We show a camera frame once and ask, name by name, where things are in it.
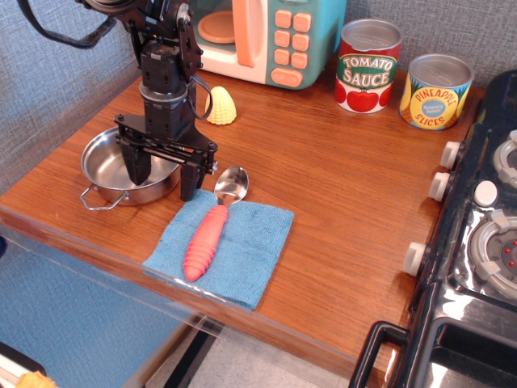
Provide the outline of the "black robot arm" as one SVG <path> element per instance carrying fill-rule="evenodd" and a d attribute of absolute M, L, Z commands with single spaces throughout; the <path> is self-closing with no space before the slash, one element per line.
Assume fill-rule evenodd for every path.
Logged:
<path fill-rule="evenodd" d="M 120 21 L 132 38 L 141 69 L 139 90 L 145 112 L 118 115 L 117 141 L 131 181 L 142 185 L 151 173 L 151 158 L 181 166 L 181 198 L 189 201 L 204 177 L 216 170 L 214 141 L 200 133 L 198 120 L 212 109 L 196 110 L 196 88 L 203 51 L 195 40 L 188 1 L 85 1 L 84 6 Z"/>

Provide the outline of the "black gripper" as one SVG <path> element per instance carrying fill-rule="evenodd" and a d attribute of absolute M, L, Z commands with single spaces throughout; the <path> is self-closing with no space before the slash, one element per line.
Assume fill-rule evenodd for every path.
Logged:
<path fill-rule="evenodd" d="M 142 81 L 139 92 L 144 114 L 119 114 L 114 118 L 130 180 L 139 186 L 149 178 L 153 156 L 183 165 L 182 201 L 191 200 L 205 174 L 211 175 L 217 169 L 217 145 L 195 127 L 196 120 L 208 118 L 195 109 L 195 84 L 196 81 L 181 81 L 170 90 L 157 91 L 153 83 Z"/>

